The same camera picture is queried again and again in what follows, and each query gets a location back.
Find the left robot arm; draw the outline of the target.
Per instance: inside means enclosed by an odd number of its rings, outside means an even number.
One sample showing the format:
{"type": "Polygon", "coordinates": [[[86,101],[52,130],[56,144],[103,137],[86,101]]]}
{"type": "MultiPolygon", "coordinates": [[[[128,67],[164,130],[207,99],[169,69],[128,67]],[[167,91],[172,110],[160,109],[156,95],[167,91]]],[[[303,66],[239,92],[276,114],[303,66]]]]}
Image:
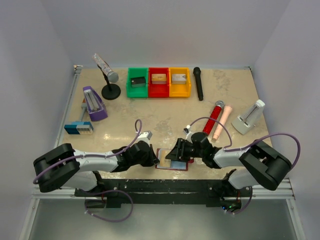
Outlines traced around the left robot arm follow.
{"type": "Polygon", "coordinates": [[[125,172],[135,165],[152,167],[159,162],[153,146],[143,140],[106,153],[83,152],[64,143],[34,160],[33,184],[38,185],[42,193],[69,185],[98,196],[104,184],[95,172],[125,172]]]}

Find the red leather card holder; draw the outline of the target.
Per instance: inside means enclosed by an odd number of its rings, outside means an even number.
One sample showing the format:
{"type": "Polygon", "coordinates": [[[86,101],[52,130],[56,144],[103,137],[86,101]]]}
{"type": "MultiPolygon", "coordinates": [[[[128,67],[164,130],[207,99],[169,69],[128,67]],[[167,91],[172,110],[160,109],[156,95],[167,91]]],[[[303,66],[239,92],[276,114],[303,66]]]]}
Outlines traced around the red leather card holder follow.
{"type": "MultiPolygon", "coordinates": [[[[170,149],[165,149],[165,148],[158,148],[156,151],[157,158],[160,161],[160,156],[162,152],[165,152],[166,155],[170,152],[170,149]]],[[[182,162],[182,161],[176,161],[176,160],[171,160],[171,167],[170,168],[164,168],[160,167],[159,164],[155,166],[156,169],[159,170],[172,170],[172,171],[187,171],[189,164],[192,164],[194,162],[194,159],[191,158],[188,162],[182,162]]]]}

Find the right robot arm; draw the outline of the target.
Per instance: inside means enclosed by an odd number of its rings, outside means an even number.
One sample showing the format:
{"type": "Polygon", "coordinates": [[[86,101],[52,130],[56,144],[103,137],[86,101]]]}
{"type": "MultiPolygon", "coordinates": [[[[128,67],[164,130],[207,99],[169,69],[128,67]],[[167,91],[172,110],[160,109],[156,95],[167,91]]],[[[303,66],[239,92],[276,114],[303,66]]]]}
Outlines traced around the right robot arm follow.
{"type": "Polygon", "coordinates": [[[231,170],[223,183],[223,192],[234,196],[244,187],[261,185],[274,191],[292,169],[291,162],[267,143],[260,141],[246,149],[227,151],[213,146],[205,133],[196,132],[190,140],[179,138],[166,159],[188,162],[200,158],[211,169],[240,167],[231,170]]]}

